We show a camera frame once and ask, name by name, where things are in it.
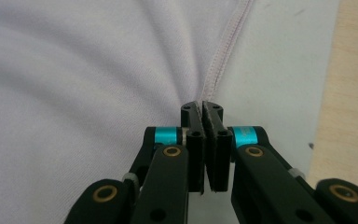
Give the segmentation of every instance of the stitching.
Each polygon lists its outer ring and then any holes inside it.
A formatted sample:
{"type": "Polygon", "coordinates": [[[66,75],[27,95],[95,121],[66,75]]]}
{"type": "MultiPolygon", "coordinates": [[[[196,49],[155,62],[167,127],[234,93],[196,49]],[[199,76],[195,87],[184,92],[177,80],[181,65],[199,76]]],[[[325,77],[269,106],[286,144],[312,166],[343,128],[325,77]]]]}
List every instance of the stitching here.
{"type": "Polygon", "coordinates": [[[211,100],[253,0],[240,0],[208,69],[200,100],[211,100]]]}

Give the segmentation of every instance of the table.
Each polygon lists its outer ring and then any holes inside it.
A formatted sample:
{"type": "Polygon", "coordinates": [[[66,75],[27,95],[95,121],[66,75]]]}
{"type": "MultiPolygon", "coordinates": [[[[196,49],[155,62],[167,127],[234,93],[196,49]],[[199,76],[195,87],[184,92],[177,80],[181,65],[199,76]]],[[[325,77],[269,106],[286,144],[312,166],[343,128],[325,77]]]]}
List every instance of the table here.
{"type": "Polygon", "coordinates": [[[309,183],[338,177],[358,185],[358,1],[341,1],[309,183]]]}

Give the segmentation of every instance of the white fabric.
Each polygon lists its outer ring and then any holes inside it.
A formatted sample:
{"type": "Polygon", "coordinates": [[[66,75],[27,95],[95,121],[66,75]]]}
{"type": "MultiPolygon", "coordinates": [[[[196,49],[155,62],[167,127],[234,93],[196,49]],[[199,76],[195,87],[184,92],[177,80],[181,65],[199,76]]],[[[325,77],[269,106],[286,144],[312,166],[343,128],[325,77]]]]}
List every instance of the white fabric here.
{"type": "Polygon", "coordinates": [[[0,223],[63,223],[210,99],[251,0],[0,0],[0,223]]]}
{"type": "Polygon", "coordinates": [[[227,126],[263,126],[271,144],[306,175],[338,4],[256,1],[213,98],[225,108],[227,126]]]}

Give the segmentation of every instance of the blue spacer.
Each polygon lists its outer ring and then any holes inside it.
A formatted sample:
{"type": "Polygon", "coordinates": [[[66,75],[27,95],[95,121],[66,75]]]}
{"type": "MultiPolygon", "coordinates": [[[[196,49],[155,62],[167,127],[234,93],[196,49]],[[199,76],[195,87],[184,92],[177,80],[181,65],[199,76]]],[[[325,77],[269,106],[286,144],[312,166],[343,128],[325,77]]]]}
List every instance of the blue spacer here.
{"type": "Polygon", "coordinates": [[[155,144],[177,145],[176,127],[156,127],[155,144]]]}
{"type": "Polygon", "coordinates": [[[231,127],[235,136],[235,147],[239,148],[243,145],[257,144],[257,134],[252,126],[231,127]]]}

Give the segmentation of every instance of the metal rivet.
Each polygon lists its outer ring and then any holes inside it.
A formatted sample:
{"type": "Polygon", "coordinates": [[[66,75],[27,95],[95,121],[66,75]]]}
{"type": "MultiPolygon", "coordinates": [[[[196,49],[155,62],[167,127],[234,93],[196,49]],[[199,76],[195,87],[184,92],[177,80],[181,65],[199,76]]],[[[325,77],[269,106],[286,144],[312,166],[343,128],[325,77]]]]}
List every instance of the metal rivet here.
{"type": "Polygon", "coordinates": [[[353,189],[348,187],[336,184],[330,186],[330,191],[339,199],[346,201],[348,203],[357,203],[358,202],[358,193],[353,189]]]}
{"type": "Polygon", "coordinates": [[[115,186],[105,185],[105,186],[102,186],[94,191],[94,193],[92,194],[92,199],[96,203],[106,203],[106,202],[109,202],[110,200],[114,199],[116,197],[116,195],[117,195],[117,188],[115,186]],[[100,193],[104,190],[110,190],[110,194],[108,194],[106,196],[100,196],[100,193]]]}
{"type": "Polygon", "coordinates": [[[178,147],[167,147],[162,152],[166,156],[175,157],[178,156],[182,152],[182,150],[178,147]]]}
{"type": "Polygon", "coordinates": [[[261,150],[258,147],[247,147],[245,149],[245,152],[248,153],[249,155],[253,156],[253,157],[261,157],[264,155],[263,150],[261,150]]]}

